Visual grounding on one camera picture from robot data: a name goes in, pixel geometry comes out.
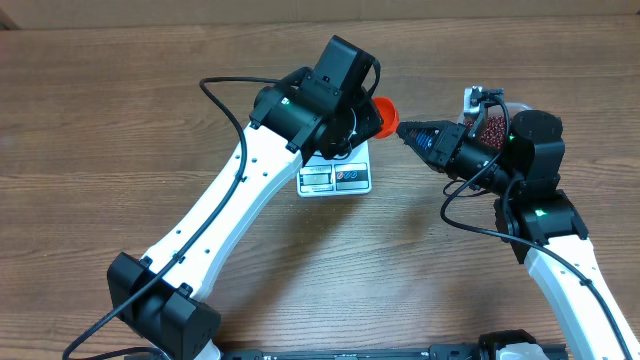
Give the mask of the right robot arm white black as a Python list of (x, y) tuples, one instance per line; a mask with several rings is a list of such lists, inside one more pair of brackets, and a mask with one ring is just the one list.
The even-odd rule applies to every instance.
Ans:
[(597, 263), (589, 231), (559, 189), (561, 120), (524, 110), (501, 126), (502, 146), (451, 121), (402, 122), (398, 136), (433, 170), (497, 195), (491, 235), (511, 244), (543, 292), (577, 359), (636, 359), (639, 341)]

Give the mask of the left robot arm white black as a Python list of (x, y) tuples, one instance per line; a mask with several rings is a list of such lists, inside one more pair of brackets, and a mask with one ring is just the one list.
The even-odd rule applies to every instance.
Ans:
[(340, 37), (313, 67), (264, 79), (227, 164), (185, 217), (143, 256), (118, 255), (107, 282), (118, 318), (147, 340), (128, 359), (217, 359), (220, 326), (207, 304), (227, 258), (287, 183), (303, 197), (372, 188), (368, 140), (382, 128), (378, 60)]

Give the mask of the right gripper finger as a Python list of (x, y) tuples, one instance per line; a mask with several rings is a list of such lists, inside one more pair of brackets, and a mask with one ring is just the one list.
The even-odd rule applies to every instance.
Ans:
[(430, 155), (434, 144), (434, 136), (429, 134), (407, 135), (402, 137), (403, 143), (429, 167), (432, 166)]
[(429, 136), (438, 136), (443, 130), (446, 130), (452, 124), (451, 121), (404, 121), (400, 122), (397, 127), (397, 134), (400, 138), (406, 138), (409, 135), (417, 135), (425, 133)]

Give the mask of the orange scoop blue handle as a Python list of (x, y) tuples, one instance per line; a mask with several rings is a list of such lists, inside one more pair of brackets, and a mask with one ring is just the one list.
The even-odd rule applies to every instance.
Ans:
[(399, 112), (389, 97), (375, 97), (373, 99), (382, 119), (381, 130), (375, 135), (376, 139), (384, 139), (396, 133), (399, 125)]

